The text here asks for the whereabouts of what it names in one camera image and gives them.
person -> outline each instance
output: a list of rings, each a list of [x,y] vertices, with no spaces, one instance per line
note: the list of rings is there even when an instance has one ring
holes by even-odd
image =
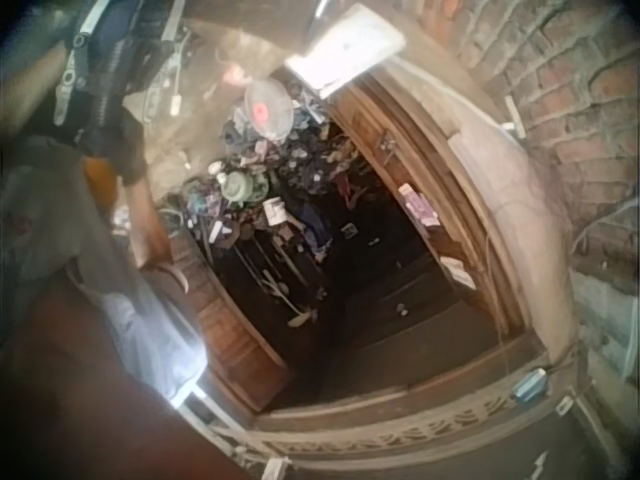
[[[64,135],[24,130],[62,52],[3,85],[15,109],[0,125],[0,477],[246,478],[174,410],[207,355],[151,196],[142,126],[123,111],[107,159],[136,265],[110,234],[81,152]]]

wall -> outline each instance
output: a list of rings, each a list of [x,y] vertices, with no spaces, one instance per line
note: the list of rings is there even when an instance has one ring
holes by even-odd
[[[614,2],[424,0],[396,8],[455,56],[505,114],[504,96],[513,96],[527,152],[564,198],[572,232],[631,193],[640,43]],[[590,243],[607,257],[633,259],[637,238],[633,226],[609,225]]]

